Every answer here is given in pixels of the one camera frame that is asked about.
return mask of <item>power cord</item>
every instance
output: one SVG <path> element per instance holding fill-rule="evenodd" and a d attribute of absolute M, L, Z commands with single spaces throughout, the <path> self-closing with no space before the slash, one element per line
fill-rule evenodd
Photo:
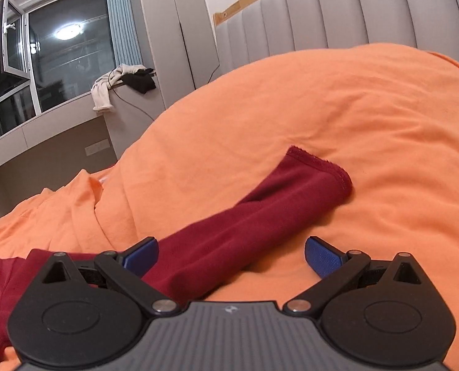
<path fill-rule="evenodd" d="M 147 113 L 145 110 L 142 110 L 141 108 L 137 107 L 136 105 L 134 105 L 133 103 L 130 103 L 130 102 L 127 102 L 126 100 L 124 100 L 119 94 L 117 94 L 117 92 L 113 89 L 113 86 L 111 85 L 111 81 L 109 81 L 109 77 L 111 76 L 112 72 L 114 70 L 112 70 L 108 77 L 107 77 L 107 82 L 109 84 L 109 88 L 110 90 L 112 90 L 114 92 L 114 94 L 117 96 L 118 99 L 124 101 L 126 104 L 129 104 L 130 106 L 136 108 L 137 110 L 140 110 L 142 113 L 144 113 L 148 118 L 150 118 L 152 120 L 152 122 L 154 122 L 155 120 L 149 115 L 149 113 Z"/>
<path fill-rule="evenodd" d="M 215 70 L 214 70 L 214 71 L 212 71 L 212 75 L 210 76 L 210 78 L 209 78 L 209 82 L 207 82 L 207 84 L 209 84 L 209 83 L 210 83 L 210 81 L 212 81 L 212 77 L 214 76 L 215 72 L 218 70 L 218 68 L 219 68 L 220 66 L 221 66 L 221 64 L 219 63 L 219 65 L 218 65 L 217 67 L 215 67 Z"/>

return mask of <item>bed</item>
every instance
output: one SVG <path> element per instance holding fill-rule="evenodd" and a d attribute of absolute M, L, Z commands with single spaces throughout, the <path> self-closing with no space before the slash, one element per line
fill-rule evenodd
<path fill-rule="evenodd" d="M 175 103 L 112 169 L 0 219 L 0 257 L 162 239 L 234 205 L 296 145 L 344 168 L 353 196 L 208 299 L 283 304 L 319 280 L 303 258 L 310 235 L 374 259 L 408 251 L 456 318 L 446 364 L 459 371 L 459 0 L 317 1 L 226 12 L 215 28 L 225 75 Z M 8 348 L 0 371 L 17 363 Z"/>

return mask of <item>gray upholstered headboard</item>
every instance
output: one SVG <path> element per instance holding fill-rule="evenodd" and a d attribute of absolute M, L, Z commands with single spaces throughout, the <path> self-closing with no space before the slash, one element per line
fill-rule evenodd
<path fill-rule="evenodd" d="M 459 61 L 459 0 L 257 0 L 215 33 L 223 74 L 288 51 L 374 42 Z"/>

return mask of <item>curtain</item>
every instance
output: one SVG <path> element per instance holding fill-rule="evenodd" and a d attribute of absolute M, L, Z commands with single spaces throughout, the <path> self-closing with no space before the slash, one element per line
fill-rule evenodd
<path fill-rule="evenodd" d="M 107 0 L 116 65 L 142 64 L 130 0 Z"/>

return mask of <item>orange bedding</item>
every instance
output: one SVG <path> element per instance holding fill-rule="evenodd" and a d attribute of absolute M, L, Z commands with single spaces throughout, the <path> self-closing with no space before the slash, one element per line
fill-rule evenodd
<path fill-rule="evenodd" d="M 308 288 L 318 281 L 303 255 L 311 234 L 374 259 L 409 251 L 456 317 L 446 364 L 459 371 L 459 64 L 408 47 L 294 52 L 221 77 L 162 114 L 105 174 L 82 171 L 0 219 L 0 257 L 164 238 L 234 205 L 290 145 L 343 167 L 352 199 L 210 299 L 282 304 Z M 7 349 L 0 370 L 16 364 Z"/>

